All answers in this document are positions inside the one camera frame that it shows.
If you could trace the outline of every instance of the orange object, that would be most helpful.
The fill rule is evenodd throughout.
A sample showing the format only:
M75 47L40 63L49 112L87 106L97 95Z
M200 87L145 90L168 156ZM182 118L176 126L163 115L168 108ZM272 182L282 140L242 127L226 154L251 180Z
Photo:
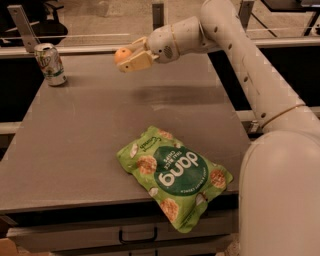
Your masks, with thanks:
M128 48L122 47L118 49L114 54L114 62L118 64L119 62L129 57L131 54L132 54L132 51L130 51Z

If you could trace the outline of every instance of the cardboard box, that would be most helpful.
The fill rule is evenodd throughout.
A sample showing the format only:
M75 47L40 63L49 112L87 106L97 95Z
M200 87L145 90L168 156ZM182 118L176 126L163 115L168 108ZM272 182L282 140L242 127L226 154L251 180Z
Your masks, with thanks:
M50 253L29 253L19 252L17 246L8 238L0 239L0 255L1 256L50 256Z

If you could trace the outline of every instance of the aluminum can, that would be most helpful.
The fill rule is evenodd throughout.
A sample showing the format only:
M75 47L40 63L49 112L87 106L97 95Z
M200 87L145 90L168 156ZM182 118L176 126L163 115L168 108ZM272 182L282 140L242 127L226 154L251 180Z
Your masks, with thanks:
M34 47L34 55L44 78L51 86L58 86L67 81L61 58L53 44L43 43Z

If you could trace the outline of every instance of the gray table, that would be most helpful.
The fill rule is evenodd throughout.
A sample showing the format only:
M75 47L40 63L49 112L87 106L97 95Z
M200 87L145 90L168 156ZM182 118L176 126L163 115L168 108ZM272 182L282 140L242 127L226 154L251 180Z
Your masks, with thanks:
M0 162L0 214L150 201L116 159L150 125L223 164L238 192L249 140L206 55L128 74L107 54L62 61L68 82L43 82Z

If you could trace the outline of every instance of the snack bag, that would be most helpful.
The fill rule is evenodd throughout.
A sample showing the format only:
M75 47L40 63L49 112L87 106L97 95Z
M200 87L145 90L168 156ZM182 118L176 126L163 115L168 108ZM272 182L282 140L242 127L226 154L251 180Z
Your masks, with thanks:
M191 231L208 203L232 181L223 166L211 163L172 134L153 126L121 149L117 157L181 233Z

